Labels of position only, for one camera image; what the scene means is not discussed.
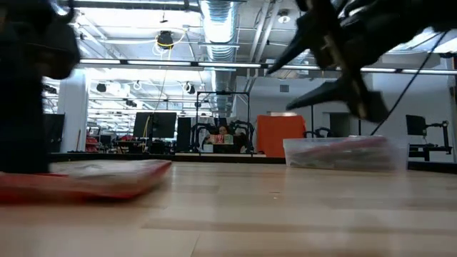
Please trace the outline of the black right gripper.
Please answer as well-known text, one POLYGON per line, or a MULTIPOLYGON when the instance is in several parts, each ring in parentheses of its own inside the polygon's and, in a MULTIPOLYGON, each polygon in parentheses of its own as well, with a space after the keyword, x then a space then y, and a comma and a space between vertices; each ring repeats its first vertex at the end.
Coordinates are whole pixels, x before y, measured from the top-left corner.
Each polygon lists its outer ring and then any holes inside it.
POLYGON ((341 75, 336 81, 326 81, 294 99, 286 105, 286 110, 340 101, 347 105, 354 116, 379 124, 387 118, 388 109, 380 92, 367 89, 361 67, 347 51, 343 29, 331 0, 306 0, 306 5, 308 12, 296 20, 295 36, 267 74, 278 71, 310 49, 320 68, 339 68, 341 75))

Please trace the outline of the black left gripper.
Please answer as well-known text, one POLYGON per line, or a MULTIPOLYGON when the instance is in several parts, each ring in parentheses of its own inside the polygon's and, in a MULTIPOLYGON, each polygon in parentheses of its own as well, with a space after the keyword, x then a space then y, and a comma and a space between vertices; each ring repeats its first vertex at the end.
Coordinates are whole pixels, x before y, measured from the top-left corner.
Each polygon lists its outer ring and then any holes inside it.
MULTIPOLYGON (((36 69, 38 75, 66 79, 81 54, 70 26, 75 0, 0 0, 0 54, 36 69)), ((0 171, 48 173, 41 79, 0 77, 0 171)))

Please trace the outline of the red and blue popcorn bag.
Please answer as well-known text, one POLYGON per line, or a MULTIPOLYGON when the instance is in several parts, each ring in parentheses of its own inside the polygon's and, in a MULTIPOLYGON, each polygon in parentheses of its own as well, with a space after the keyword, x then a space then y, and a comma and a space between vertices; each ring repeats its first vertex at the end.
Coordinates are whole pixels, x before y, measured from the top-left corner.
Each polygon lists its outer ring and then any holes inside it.
POLYGON ((314 157, 334 155, 337 153, 353 153, 357 151, 385 148, 389 140, 382 136, 347 137, 347 138, 303 138, 301 140, 284 141, 287 157, 292 155, 314 157))

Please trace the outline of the red butter popcorn bag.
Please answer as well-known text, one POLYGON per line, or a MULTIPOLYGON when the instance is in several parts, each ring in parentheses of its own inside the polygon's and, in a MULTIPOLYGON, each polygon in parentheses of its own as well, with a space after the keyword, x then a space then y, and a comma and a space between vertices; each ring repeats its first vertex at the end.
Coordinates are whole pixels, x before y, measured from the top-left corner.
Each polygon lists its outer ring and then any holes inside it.
POLYGON ((128 200, 160 184, 171 161, 146 159, 51 163, 48 173, 0 173, 0 204, 128 200))

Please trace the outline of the white pillar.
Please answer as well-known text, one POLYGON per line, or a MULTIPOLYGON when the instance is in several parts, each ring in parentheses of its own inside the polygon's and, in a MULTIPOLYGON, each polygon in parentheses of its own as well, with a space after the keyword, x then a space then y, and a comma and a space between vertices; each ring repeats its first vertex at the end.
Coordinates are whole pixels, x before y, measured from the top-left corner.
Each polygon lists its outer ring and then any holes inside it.
POLYGON ((84 151, 90 81, 85 71, 73 70, 59 85, 58 113, 64 115, 61 153, 84 151))

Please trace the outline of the orange cloth cover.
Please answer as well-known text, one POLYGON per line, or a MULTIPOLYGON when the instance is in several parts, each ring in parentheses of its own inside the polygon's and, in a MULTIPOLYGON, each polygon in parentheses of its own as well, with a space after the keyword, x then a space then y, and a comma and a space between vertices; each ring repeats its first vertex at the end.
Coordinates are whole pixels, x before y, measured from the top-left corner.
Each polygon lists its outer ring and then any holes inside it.
POLYGON ((306 122, 302 116, 257 116, 256 150, 268 158, 284 158, 284 139, 303 138, 306 122))

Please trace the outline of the person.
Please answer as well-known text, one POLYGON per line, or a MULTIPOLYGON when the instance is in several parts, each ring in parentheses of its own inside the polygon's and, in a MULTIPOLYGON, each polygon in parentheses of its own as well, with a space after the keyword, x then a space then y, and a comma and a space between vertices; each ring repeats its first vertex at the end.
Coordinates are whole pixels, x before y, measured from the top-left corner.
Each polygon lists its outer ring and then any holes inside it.
POLYGON ((220 126, 219 133, 214 136, 215 144, 233 144, 233 135, 230 132, 228 126, 220 126))

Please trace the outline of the clear plastic bin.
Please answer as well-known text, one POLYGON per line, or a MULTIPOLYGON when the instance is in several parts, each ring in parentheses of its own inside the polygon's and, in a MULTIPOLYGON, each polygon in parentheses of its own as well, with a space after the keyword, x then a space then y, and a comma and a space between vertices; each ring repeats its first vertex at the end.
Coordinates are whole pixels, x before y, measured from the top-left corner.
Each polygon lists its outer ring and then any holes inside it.
MULTIPOLYGON (((389 138, 385 148, 357 151, 353 153, 337 153, 332 156, 305 157, 292 155, 287 157, 286 165, 296 168, 314 168, 344 171, 405 171, 408 166, 408 142, 405 139, 389 138)), ((285 139, 284 141, 301 140, 285 139)))

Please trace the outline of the large black monitor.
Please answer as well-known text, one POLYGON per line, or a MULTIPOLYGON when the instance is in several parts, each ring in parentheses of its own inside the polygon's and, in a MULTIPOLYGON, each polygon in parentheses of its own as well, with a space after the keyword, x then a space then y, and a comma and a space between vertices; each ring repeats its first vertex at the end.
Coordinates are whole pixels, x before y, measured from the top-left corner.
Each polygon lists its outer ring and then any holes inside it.
POLYGON ((173 138, 176 126, 176 113, 138 112, 133 136, 141 138, 173 138))

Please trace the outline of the black upright panel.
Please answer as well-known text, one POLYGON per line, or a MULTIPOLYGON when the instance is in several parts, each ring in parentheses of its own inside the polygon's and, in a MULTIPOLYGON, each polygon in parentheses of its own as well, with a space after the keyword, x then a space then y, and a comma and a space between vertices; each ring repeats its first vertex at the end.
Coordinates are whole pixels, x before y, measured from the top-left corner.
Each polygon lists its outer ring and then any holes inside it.
POLYGON ((191 141, 191 118, 178 118, 176 151, 184 152, 189 150, 191 141))

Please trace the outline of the black round ceiling fixture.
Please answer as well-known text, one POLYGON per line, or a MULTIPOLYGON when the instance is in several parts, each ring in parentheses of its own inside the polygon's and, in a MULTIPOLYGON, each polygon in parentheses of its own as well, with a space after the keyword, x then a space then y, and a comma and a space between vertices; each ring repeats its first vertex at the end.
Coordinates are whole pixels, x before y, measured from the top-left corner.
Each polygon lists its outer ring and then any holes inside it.
POLYGON ((161 49, 171 49, 174 46, 174 40, 170 31, 160 31, 157 36, 156 44, 161 49))

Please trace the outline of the white light bar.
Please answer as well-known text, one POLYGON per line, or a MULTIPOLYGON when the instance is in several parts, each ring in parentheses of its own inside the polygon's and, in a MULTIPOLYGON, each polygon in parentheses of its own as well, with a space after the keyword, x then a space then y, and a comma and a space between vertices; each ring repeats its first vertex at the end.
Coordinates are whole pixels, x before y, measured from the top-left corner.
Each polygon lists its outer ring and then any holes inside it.
MULTIPOLYGON (((147 67, 184 67, 184 68, 226 68, 226 69, 269 69, 273 64, 265 63, 234 63, 234 62, 207 62, 207 61, 167 61, 167 60, 129 60, 129 59, 82 59, 79 62, 81 67, 85 68, 113 68, 132 66, 138 69, 140 66, 147 67)), ((457 70, 450 69, 404 69, 404 68, 378 68, 363 67, 362 73, 373 74, 420 74, 420 75, 437 75, 437 76, 457 76, 457 70)))

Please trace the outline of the black metal table frame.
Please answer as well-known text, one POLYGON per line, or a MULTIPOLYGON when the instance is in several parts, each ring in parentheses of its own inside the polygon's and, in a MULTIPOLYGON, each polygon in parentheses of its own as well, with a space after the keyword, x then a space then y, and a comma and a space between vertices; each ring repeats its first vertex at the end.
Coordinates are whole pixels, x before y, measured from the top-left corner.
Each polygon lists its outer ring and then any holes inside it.
MULTIPOLYGON (((209 163, 255 163, 255 164, 285 164, 285 158, 268 158, 251 156, 246 154, 228 155, 228 154, 206 154, 199 155, 194 153, 178 155, 158 155, 158 154, 139 154, 139 153, 49 153, 50 162, 63 161, 93 161, 93 160, 110 160, 110 161, 139 161, 146 159, 159 159, 178 162, 209 162, 209 163)), ((408 169, 412 171, 426 171, 433 173, 447 173, 457 176, 457 163, 440 163, 425 161, 409 161, 408 169)))

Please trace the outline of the black background rig frame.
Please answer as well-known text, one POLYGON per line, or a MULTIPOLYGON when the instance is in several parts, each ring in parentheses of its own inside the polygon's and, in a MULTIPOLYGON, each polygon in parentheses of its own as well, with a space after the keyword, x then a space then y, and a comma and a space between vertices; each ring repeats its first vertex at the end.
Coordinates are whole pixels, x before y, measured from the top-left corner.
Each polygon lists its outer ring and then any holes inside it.
POLYGON ((199 119, 200 116, 203 113, 200 113, 201 105, 203 103, 211 103, 209 100, 207 100, 208 97, 211 95, 215 95, 217 97, 236 97, 239 95, 239 98, 241 100, 245 99, 246 101, 246 107, 247 107, 247 117, 245 121, 248 121, 251 123, 251 103, 250 103, 250 93, 248 92, 237 92, 237 91, 197 91, 196 92, 196 101, 194 103, 196 107, 196 124, 191 127, 191 132, 192 132, 192 137, 191 137, 191 150, 195 152, 200 153, 199 147, 201 146, 200 141, 199 141, 199 135, 200 135, 200 130, 201 129, 206 129, 208 132, 215 131, 216 126, 212 126, 208 123, 200 123, 199 119))

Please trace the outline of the silver ventilation duct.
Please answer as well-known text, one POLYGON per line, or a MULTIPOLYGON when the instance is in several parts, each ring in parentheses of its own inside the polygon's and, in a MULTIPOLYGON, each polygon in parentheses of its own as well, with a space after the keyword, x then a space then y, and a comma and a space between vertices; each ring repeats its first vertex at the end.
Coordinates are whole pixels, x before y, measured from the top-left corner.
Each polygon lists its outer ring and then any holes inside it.
MULTIPOLYGON (((209 61, 231 63, 235 61, 236 50, 232 46, 236 39, 236 18, 238 4, 228 0, 199 0, 205 42, 209 61)), ((212 91, 235 91, 232 71, 211 71, 212 91)), ((233 96, 215 96, 214 107, 219 117, 231 115, 233 96)))

